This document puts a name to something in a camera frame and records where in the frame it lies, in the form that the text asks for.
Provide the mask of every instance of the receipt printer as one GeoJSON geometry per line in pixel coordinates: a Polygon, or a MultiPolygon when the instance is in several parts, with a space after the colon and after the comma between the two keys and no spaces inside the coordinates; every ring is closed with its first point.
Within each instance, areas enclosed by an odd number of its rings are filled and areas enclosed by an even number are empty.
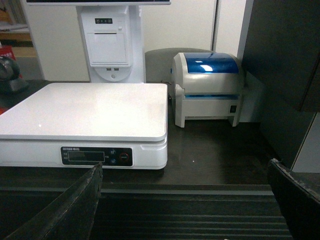
{"type": "Polygon", "coordinates": [[[185,120],[228,119],[239,123],[244,74],[236,57],[217,52],[178,53],[173,58],[169,94],[175,125],[185,120]]]}

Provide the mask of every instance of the gray chair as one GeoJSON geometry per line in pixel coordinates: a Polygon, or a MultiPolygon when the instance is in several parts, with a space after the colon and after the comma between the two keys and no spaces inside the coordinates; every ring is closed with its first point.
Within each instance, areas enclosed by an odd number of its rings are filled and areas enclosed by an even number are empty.
{"type": "Polygon", "coordinates": [[[178,53],[212,53],[198,48],[162,48],[145,53],[145,78],[147,83],[170,83],[171,67],[178,53]]]}

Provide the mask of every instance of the digital scale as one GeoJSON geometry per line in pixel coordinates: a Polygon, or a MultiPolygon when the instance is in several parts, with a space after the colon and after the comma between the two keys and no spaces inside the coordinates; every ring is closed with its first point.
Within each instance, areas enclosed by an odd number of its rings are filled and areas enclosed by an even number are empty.
{"type": "Polygon", "coordinates": [[[0,166],[162,169],[162,83],[51,83],[0,115],[0,166]]]}

